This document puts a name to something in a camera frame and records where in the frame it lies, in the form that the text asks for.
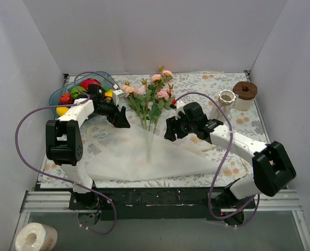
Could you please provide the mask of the pink artificial flower bouquet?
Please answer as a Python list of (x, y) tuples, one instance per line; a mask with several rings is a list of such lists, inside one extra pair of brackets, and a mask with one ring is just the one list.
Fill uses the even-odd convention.
[(164, 66), (158, 67), (158, 73), (152, 75), (150, 81), (143, 78), (140, 87), (129, 82), (122, 86), (130, 107), (141, 120), (142, 127), (147, 131), (156, 131), (157, 124), (164, 109), (170, 109), (175, 101), (173, 73)]

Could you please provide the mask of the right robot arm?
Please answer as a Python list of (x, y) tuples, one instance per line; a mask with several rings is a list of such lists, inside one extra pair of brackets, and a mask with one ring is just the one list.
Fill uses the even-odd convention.
[(165, 139), (175, 141), (189, 134), (243, 158), (253, 168), (251, 175), (231, 182), (215, 197), (222, 206), (238, 207), (244, 198), (264, 194), (276, 195), (296, 177), (296, 171), (284, 148), (274, 141), (270, 144), (232, 132), (217, 119), (209, 119), (197, 102), (177, 103), (175, 116), (166, 120)]

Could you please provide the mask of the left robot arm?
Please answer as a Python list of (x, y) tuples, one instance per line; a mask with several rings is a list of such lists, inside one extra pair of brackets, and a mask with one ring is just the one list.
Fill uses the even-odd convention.
[(87, 209), (94, 209), (99, 202), (98, 195), (91, 191), (94, 182), (85, 168), (78, 164), (83, 156), (80, 127), (92, 114), (105, 116), (116, 128), (130, 128), (130, 124), (126, 108), (118, 108), (123, 91), (117, 85), (109, 95), (96, 84), (90, 84), (85, 92), (79, 88), (76, 90), (80, 93), (66, 113), (46, 123), (46, 156), (66, 172), (76, 199), (81, 199)]

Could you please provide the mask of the white ribbed ceramic vase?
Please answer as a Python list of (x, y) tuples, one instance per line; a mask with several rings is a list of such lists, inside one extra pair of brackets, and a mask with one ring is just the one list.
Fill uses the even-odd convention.
[(228, 116), (230, 110), (232, 109), (234, 102), (236, 100), (236, 95), (234, 92), (230, 90), (222, 90), (216, 101), (216, 105), (213, 106), (209, 113), (210, 119), (217, 119), (221, 122), (225, 122), (226, 119), (224, 115)]

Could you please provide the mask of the yellow lemon back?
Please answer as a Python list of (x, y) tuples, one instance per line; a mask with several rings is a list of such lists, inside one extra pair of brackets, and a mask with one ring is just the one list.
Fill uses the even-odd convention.
[(104, 98), (104, 100), (105, 100), (106, 102), (110, 102), (110, 101), (112, 100), (112, 98), (113, 98), (113, 90), (110, 89), (109, 91), (105, 92), (105, 98)]

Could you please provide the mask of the yellow lemon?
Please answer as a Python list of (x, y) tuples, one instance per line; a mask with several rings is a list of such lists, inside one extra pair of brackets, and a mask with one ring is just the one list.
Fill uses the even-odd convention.
[(57, 108), (56, 108), (56, 113), (57, 113), (58, 117), (61, 117), (61, 116), (63, 116), (65, 113), (67, 113), (68, 110), (69, 110), (69, 107), (65, 107), (65, 106), (57, 107)]
[(105, 100), (106, 102), (110, 102), (110, 101), (112, 100), (112, 98), (113, 98), (113, 90), (110, 89), (109, 91), (105, 92), (105, 98), (104, 98), (104, 100)]

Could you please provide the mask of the teal plastic fruit tray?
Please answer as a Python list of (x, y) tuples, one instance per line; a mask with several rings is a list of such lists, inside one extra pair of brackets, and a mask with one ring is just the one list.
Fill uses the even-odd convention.
[[(109, 91), (109, 90), (117, 90), (120, 89), (119, 85), (113, 80), (110, 74), (107, 72), (103, 71), (97, 71), (97, 72), (88, 72), (85, 74), (81, 74), (77, 79), (76, 79), (76, 85), (80, 86), (81, 83), (87, 79), (94, 79), (97, 82), (99, 82), (102, 86), (102, 96), (95, 97), (94, 94), (90, 94), (91, 99), (93, 99), (94, 103), (98, 102), (105, 102), (103, 96), (104, 93)], [(72, 93), (72, 89), (75, 87), (74, 81), (70, 80), (68, 84), (63, 86), (62, 88), (56, 90), (49, 98), (49, 105), (50, 106), (57, 106), (61, 105), (60, 103), (60, 97), (65, 94), (65, 93)]]

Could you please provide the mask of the red dragon fruit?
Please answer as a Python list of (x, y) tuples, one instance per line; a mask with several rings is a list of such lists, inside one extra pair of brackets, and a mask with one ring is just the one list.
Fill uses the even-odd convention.
[(84, 88), (86, 91), (88, 91), (90, 85), (101, 86), (102, 84), (98, 80), (93, 79), (93, 78), (85, 79), (84, 81), (80, 83), (80, 87)]

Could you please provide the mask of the green round fruit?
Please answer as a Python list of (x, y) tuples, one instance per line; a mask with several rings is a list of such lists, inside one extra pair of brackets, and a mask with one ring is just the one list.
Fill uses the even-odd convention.
[(70, 90), (70, 94), (71, 94), (72, 99), (77, 99), (77, 97), (79, 95), (83, 94), (82, 92), (87, 93), (87, 90), (85, 88), (83, 88), (82, 86), (73, 87)]

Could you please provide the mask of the red apple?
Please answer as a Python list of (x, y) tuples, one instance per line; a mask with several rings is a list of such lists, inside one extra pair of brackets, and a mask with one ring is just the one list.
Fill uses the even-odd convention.
[(73, 98), (70, 93), (65, 93), (60, 96), (59, 102), (61, 105), (68, 105), (73, 103)]

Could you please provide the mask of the yellow lemon front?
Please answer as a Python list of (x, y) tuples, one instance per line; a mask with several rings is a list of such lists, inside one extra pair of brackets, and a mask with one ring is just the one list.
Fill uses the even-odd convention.
[(68, 110), (69, 110), (69, 107), (65, 107), (65, 106), (57, 107), (57, 108), (56, 108), (56, 113), (57, 113), (58, 117), (61, 117), (61, 116), (63, 116), (65, 113), (67, 113)]

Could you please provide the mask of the white cup brown lid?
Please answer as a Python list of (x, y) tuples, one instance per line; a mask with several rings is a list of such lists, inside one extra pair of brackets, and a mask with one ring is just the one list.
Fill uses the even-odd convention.
[(232, 89), (236, 95), (234, 108), (240, 111), (249, 110), (258, 92), (252, 82), (238, 82)]

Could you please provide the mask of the white paper roll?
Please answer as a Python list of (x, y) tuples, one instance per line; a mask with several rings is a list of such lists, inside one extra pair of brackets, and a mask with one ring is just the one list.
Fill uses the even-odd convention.
[(31, 222), (23, 227), (17, 235), (15, 248), (19, 251), (50, 251), (55, 247), (57, 239), (58, 232), (55, 228)]

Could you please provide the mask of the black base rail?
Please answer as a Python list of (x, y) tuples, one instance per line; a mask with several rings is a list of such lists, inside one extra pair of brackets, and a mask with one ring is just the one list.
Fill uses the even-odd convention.
[[(112, 200), (116, 207), (118, 220), (132, 219), (206, 219), (216, 221), (208, 209), (208, 187), (192, 188), (97, 188), (99, 192)], [(223, 192), (223, 187), (212, 192), (212, 211), (221, 216), (222, 209), (235, 211), (249, 201), (249, 197), (240, 200), (236, 207), (221, 207), (214, 199)], [(88, 208), (78, 202), (74, 194), (69, 202), (70, 210), (100, 210), (101, 220), (114, 218), (113, 207), (107, 199), (97, 196), (95, 207)]]

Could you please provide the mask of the aluminium frame rail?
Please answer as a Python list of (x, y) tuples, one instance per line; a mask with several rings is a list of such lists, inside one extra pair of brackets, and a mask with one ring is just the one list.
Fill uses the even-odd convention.
[[(25, 194), (21, 212), (90, 212), (89, 209), (70, 209), (68, 191), (29, 191)], [(293, 189), (282, 190), (274, 197), (260, 196), (259, 211), (300, 211), (302, 204)]]

